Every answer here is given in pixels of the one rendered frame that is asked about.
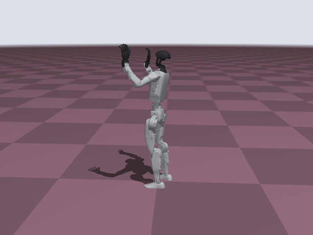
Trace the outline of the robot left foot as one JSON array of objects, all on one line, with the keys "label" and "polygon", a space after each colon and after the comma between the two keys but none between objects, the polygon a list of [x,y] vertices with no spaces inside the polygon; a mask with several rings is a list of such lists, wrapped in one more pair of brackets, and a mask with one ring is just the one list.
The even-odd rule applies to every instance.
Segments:
[{"label": "robot left foot", "polygon": [[160,182],[159,184],[155,184],[155,181],[154,181],[152,183],[145,184],[144,187],[145,188],[165,188],[165,184],[163,182]]}]

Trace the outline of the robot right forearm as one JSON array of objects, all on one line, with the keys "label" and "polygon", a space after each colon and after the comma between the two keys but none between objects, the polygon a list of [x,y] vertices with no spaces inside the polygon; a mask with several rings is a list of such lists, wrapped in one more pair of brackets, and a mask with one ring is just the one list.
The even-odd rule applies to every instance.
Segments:
[{"label": "robot right forearm", "polygon": [[144,66],[144,68],[145,68],[145,70],[146,70],[146,72],[147,72],[148,75],[149,75],[151,72],[153,72],[152,69],[151,69],[151,67],[149,67],[149,66],[148,66],[148,68],[145,67],[145,63],[143,64],[143,66]]}]

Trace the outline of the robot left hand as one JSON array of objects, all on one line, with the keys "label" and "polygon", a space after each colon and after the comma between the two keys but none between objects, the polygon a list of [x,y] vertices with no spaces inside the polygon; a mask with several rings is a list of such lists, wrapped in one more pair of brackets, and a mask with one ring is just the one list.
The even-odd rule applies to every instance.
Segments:
[{"label": "robot left hand", "polygon": [[129,58],[130,52],[131,52],[127,45],[125,45],[125,44],[123,44],[123,45],[121,45],[122,47],[119,46],[121,48],[122,58],[123,58],[122,67],[124,67],[124,63],[127,63],[127,62],[129,63],[128,58]]}]

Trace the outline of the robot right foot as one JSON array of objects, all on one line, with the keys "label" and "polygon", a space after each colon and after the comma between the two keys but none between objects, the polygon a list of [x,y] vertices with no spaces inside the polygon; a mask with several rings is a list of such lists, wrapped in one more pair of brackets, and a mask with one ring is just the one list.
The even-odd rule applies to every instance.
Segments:
[{"label": "robot right foot", "polygon": [[160,178],[161,179],[165,179],[167,181],[171,181],[172,180],[171,174],[167,174],[167,176],[164,176],[163,174],[160,174]]}]

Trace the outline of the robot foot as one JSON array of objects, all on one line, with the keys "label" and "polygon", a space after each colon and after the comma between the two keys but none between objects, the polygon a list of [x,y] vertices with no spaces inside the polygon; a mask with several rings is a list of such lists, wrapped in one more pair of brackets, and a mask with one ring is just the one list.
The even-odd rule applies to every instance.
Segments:
[{"label": "robot foot", "polygon": [[164,176],[163,174],[160,174],[160,178],[161,179],[165,179],[167,181],[171,181],[172,180],[171,174],[167,174],[167,176]]},{"label": "robot foot", "polygon": [[155,181],[154,181],[152,183],[145,184],[144,187],[145,188],[165,188],[165,184],[163,182],[160,182],[159,184],[155,184]]}]

